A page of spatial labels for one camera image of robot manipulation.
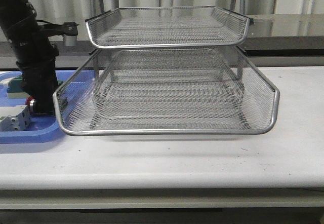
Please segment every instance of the metal mesh tray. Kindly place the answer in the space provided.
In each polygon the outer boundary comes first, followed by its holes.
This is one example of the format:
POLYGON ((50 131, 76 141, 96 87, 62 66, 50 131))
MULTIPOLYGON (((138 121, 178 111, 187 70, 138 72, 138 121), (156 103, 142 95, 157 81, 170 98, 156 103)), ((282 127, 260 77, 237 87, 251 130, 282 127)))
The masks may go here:
POLYGON ((70 135, 261 134, 279 91, 237 48, 97 51, 54 93, 70 135))
POLYGON ((119 8, 86 21, 97 48, 234 45, 249 19, 214 7, 119 8))

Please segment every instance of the tray rim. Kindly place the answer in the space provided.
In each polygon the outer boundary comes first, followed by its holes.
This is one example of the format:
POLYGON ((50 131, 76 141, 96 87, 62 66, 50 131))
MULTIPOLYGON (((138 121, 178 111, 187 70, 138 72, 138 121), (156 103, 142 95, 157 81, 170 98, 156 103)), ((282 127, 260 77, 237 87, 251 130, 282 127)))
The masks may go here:
POLYGON ((80 70, 82 70, 88 62, 97 56, 101 50, 95 51, 85 63, 80 66, 73 75, 71 75, 60 87, 56 89, 53 94, 55 114, 57 122, 61 130, 67 135, 71 136, 107 136, 107 135, 157 135, 157 134, 210 134, 210 135, 255 135, 255 134, 264 134, 269 132, 276 123, 278 108, 279 108, 279 98, 280 91, 279 89, 249 60, 247 59, 241 49, 238 47, 231 47, 234 49, 241 57, 243 57, 246 63, 274 90, 273 105, 271 110, 271 120, 268 127, 263 129, 119 129, 119 130, 83 130, 83 131, 72 131, 66 129, 63 125, 63 119, 61 117, 60 108, 58 104, 58 91, 64 87, 70 79, 73 78, 80 70))
POLYGON ((173 7, 124 7, 124 8, 116 8, 113 10, 108 10, 100 15, 94 16, 92 18, 86 19, 86 30, 87 30, 87 34, 89 37, 89 40, 91 42, 91 44, 93 46, 95 46, 96 48, 100 48, 100 49, 127 49, 127 48, 159 48, 159 47, 208 47, 208 46, 228 46, 228 45, 237 45, 237 44, 241 44, 242 42, 244 42, 244 40, 246 39, 246 37, 248 36, 248 27, 250 24, 250 19, 244 15, 238 14, 236 12, 232 12, 230 10, 218 7, 218 6, 211 6, 211 5, 207 5, 207 6, 173 6, 173 7), (91 35, 90 32, 90 27, 89 27, 89 22, 90 21, 95 21, 100 19, 102 16, 104 15, 111 15, 113 13, 115 13, 118 10, 162 10, 162 9, 200 9, 200 8, 212 8, 212 9, 220 9, 223 10, 224 12, 233 15, 235 17, 242 17, 243 19, 245 19, 246 24, 245 24, 245 28, 244 28, 244 33, 241 39, 234 41, 234 42, 226 42, 226 43, 180 43, 180 44, 136 44, 136 45, 111 45, 111 46, 102 46, 102 45, 98 45, 94 42, 94 39, 91 35))

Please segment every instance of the blue plastic tray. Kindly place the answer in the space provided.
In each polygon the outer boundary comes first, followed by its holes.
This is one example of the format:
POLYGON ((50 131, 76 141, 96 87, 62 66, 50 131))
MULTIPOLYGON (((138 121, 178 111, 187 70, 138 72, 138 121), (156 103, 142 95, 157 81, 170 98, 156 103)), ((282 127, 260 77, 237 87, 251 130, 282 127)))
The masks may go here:
MULTIPOLYGON (((57 79, 65 81, 74 70, 57 71, 57 79)), ((21 72, 7 72, 0 74, 0 81, 21 75, 21 72)), ((24 105, 26 99, 9 99, 4 86, 0 86, 0 106, 24 105)), ((31 123, 25 131, 0 132, 0 143, 43 143, 62 137, 54 116, 37 116, 31 118, 31 123)))

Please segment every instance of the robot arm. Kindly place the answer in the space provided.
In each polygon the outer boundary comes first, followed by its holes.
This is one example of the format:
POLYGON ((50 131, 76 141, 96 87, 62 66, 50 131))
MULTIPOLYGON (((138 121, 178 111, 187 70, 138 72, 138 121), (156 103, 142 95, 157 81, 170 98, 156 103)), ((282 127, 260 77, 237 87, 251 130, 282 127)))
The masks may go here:
POLYGON ((59 52, 48 37, 76 37, 76 26, 74 22, 39 25, 36 11, 28 0, 0 0, 0 27, 22 72, 21 87, 34 98, 31 110, 35 113, 52 114, 54 110, 52 95, 57 88, 55 57, 59 52))

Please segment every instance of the white table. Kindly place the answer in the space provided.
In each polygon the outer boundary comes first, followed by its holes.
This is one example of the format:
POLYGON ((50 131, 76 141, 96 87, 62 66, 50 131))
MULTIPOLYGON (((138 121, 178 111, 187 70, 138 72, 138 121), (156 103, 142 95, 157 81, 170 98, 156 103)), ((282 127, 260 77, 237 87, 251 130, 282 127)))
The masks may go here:
MULTIPOLYGON (((261 70, 280 90, 277 123, 264 135, 66 135, 0 144, 0 189, 111 195, 121 189, 324 187, 324 67, 261 70)), ((308 194, 313 206, 324 203, 318 193, 308 194)))

